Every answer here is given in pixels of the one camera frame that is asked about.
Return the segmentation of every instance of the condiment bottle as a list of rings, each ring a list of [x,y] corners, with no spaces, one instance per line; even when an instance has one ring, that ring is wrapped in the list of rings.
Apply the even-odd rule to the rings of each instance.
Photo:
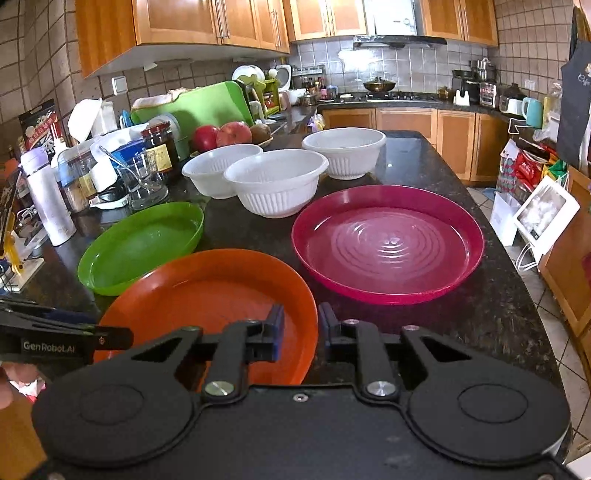
[[[176,178],[178,171],[178,154],[174,145],[170,122],[161,122],[142,131],[144,146],[153,159],[158,175],[164,183]]]

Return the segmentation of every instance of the lower cabinet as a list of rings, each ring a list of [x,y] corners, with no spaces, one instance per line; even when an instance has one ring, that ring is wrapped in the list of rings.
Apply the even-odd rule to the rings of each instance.
[[[567,190],[580,205],[552,249],[540,261],[540,273],[556,297],[576,336],[589,326],[591,320],[591,288],[583,269],[583,261],[591,254],[591,180],[569,167]],[[584,342],[587,355],[591,353],[591,335]]]
[[[387,108],[375,114],[378,130],[411,130],[437,144],[437,110],[430,108]]]
[[[325,128],[362,127],[376,128],[375,108],[342,108],[324,110]]]
[[[485,113],[476,114],[476,134],[471,181],[495,182],[499,174],[500,153],[509,140],[507,122]]]
[[[437,152],[460,180],[470,180],[475,131],[475,113],[437,111]]]

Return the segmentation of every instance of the fruit plate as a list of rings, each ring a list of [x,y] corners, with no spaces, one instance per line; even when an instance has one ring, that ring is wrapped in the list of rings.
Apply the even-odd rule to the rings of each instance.
[[[382,305],[442,296],[484,253],[482,231],[462,207],[395,185],[356,187],[315,201],[295,220],[291,242],[323,285]]]

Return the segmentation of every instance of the blue kettle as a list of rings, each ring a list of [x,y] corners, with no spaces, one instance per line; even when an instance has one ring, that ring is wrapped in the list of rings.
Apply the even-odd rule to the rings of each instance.
[[[544,116],[544,107],[542,102],[535,98],[526,97],[521,104],[521,115],[525,122],[534,128],[542,128],[542,118]]]

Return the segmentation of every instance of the lid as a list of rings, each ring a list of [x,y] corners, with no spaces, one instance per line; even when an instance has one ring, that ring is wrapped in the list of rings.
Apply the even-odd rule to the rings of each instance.
[[[142,131],[142,137],[149,137],[157,133],[164,132],[170,128],[170,122],[160,122],[156,125],[150,125],[146,130]]]
[[[21,165],[26,175],[31,175],[42,166],[48,164],[49,158],[43,147],[33,148],[21,155]]]
[[[133,140],[113,152],[113,156],[124,163],[132,159],[135,154],[141,152],[144,149],[144,139]]]

